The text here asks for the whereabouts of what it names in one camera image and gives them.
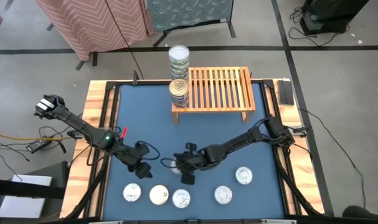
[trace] table leg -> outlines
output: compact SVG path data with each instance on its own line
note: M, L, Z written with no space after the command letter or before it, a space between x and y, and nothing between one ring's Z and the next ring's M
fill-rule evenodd
M241 116L243 117L243 124L247 123L250 120L252 115L253 115L253 111L241 112Z
M172 112L172 119L174 120L174 124L177 125L178 119L179 119L179 113L173 113Z

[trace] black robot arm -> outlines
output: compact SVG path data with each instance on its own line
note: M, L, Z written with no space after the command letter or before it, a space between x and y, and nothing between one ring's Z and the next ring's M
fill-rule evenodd
M262 134L260 125L264 124L269 136ZM270 144L291 145L293 136L278 120L278 118L265 118L254 124L246 133L233 138L223 144L213 144L199 151L193 143L186 143L186 151L175 153L175 168L182 173L181 182L192 185L195 182L195 170L207 170L219 165L230 153L235 152L249 144L268 142Z
M65 107L63 98L56 95L44 95L43 99L35 106L35 116L47 119L58 119L74 128L84 136L91 147L100 149L106 154L112 154L122 163L128 166L130 172L134 172L140 178L149 177L150 165L142 162L142 158L149 153L147 145L137 142L134 147L123 144L123 138L112 130L95 128L86 121L71 113Z

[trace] concrete floor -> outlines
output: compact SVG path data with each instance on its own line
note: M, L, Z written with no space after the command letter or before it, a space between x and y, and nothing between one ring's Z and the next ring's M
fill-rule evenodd
M292 10L303 0L277 0L285 31L293 23ZM35 1L14 1L4 10L0 26L0 50L66 49L68 44L56 29L46 31L49 20ZM231 39L226 24L196 27L172 32L160 46L185 44L269 45L282 46L270 0L235 2ZM161 34L137 42L133 47L150 47ZM320 35L323 43L331 34ZM337 36L329 45L378 45L378 0L370 0L351 22L351 30ZM291 46L311 46L308 40L289 40ZM296 51L292 52L308 109L321 117L354 163L364 174L367 209L378 213L378 51ZM135 53L147 79L169 78L166 52ZM64 129L59 121L34 117L34 106L43 94L65 98L70 111L81 113L90 80L131 78L136 65L129 53L104 53L98 66L85 63L80 71L75 54L0 55L0 133L11 136L37 136L40 126ZM284 51L197 51L191 52L193 67L248 66L257 78L291 78ZM323 166L326 183L336 216L348 205L362 205L360 178L348 159L317 120L311 120ZM72 159L74 141L66 140L68 153L60 149L25 153L26 162L12 151L0 150L7 163L19 174ZM0 178L9 179L12 172L0 160Z

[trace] teal patterned fabric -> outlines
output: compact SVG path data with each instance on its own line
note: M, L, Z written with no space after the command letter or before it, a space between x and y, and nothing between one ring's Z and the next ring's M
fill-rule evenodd
M228 19L231 8L232 0L148 0L148 9L156 31Z

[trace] wooden dish rack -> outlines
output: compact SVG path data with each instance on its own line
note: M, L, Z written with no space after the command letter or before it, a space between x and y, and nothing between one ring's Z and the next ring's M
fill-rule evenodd
M172 104L172 119L179 113L240 112L246 123L255 111L248 67L209 67L189 69L189 104Z

